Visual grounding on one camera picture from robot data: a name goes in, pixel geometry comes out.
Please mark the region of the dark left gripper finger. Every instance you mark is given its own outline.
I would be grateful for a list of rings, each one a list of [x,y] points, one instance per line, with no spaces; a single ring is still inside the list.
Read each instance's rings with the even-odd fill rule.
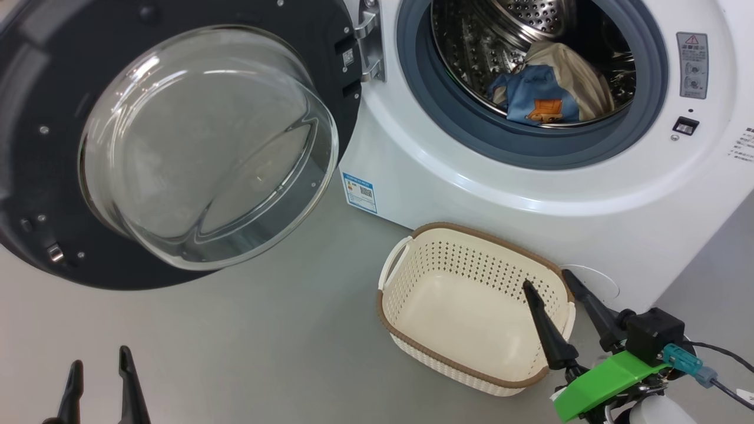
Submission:
[[[118,424],[151,424],[134,357],[128,346],[119,349],[118,372],[122,378],[121,419]]]
[[[68,371],[64,394],[60,400],[58,413],[48,417],[42,424],[81,424],[80,400],[84,393],[84,366],[81,360],[74,360]]]

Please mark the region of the blue energy label sticker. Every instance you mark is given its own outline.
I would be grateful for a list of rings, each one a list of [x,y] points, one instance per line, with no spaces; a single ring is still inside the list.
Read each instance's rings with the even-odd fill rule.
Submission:
[[[370,214],[377,214],[377,205],[372,183],[341,172],[348,204]]]

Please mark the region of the blue garment with orange prints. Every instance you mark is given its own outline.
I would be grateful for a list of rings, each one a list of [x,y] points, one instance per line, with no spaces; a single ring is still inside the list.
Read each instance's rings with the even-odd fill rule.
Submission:
[[[549,65],[526,65],[516,74],[498,75],[487,88],[487,98],[506,112],[508,121],[518,124],[538,126],[580,120],[576,100],[560,86]]]

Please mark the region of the metal washer door hinge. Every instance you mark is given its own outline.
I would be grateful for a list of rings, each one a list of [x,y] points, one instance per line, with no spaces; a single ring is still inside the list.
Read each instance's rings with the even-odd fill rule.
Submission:
[[[382,14],[379,0],[356,0],[355,38],[361,53],[361,81],[385,81]]]

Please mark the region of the white front-load washing machine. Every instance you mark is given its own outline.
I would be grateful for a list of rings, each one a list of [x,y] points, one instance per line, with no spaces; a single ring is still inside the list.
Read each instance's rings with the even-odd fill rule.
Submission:
[[[377,217],[482,229],[649,308],[754,191],[754,0],[379,0],[385,81],[363,85],[340,170]],[[677,32],[705,33],[705,100]],[[487,98],[536,41],[606,78],[615,111],[530,126]]]

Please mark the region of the cream basket with brown rim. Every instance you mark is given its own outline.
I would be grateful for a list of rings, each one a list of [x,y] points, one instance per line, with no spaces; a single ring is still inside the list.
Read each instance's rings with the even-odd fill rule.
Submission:
[[[474,228],[430,223],[389,253],[377,312],[413,359],[477,391],[513,396],[548,373],[522,291],[526,281],[569,339],[576,301],[557,265]]]

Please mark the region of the grey warning sticker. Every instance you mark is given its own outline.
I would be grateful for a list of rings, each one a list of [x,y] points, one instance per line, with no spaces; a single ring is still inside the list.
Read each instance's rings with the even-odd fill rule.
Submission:
[[[709,44],[705,33],[677,32],[680,64],[679,94],[705,100],[709,80]]]

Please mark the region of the dark round glass washer door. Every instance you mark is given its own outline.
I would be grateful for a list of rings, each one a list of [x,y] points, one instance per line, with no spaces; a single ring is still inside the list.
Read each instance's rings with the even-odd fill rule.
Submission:
[[[207,276],[181,270],[117,234],[85,203],[78,179],[85,120],[113,78],[171,36],[246,26],[302,57],[344,155],[362,92],[361,52],[345,0],[19,0],[0,17],[0,246],[65,281],[150,290]]]

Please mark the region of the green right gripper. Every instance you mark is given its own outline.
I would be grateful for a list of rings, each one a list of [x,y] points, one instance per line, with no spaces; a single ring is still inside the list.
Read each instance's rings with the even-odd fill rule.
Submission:
[[[625,350],[628,339],[627,322],[635,316],[631,309],[615,312],[600,301],[597,296],[569,269],[562,274],[569,290],[577,301],[583,304],[593,327],[600,336],[600,346],[604,352],[617,353],[607,357],[600,365],[577,377],[554,398],[554,408],[561,422],[587,418],[596,412],[596,423],[605,419],[604,408],[609,405],[625,405],[635,402],[652,391],[662,389],[661,383],[646,383],[646,379],[657,379],[670,365],[660,362],[651,366]],[[578,368],[577,350],[563,338],[545,311],[544,300],[538,294],[533,282],[522,283],[531,318],[533,319],[545,359],[550,370]]]

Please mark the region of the cream white garment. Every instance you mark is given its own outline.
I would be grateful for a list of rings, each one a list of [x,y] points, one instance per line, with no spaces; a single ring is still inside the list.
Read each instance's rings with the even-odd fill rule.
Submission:
[[[560,42],[536,41],[524,57],[525,65],[546,65],[555,81],[574,100],[577,122],[603,118],[615,111],[609,84],[601,72],[572,48]]]

